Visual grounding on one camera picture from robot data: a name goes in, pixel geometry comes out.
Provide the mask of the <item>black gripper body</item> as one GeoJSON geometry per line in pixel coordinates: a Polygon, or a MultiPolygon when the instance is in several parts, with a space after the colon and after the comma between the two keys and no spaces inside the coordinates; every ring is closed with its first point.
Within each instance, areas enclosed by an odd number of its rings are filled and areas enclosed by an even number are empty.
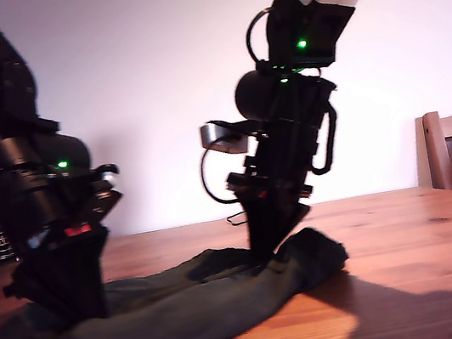
{"type": "Polygon", "coordinates": [[[242,172],[228,175],[228,189],[245,206],[278,206],[308,198],[313,187],[306,182],[317,144],[290,133],[258,140],[256,151],[244,160],[242,172]]]}

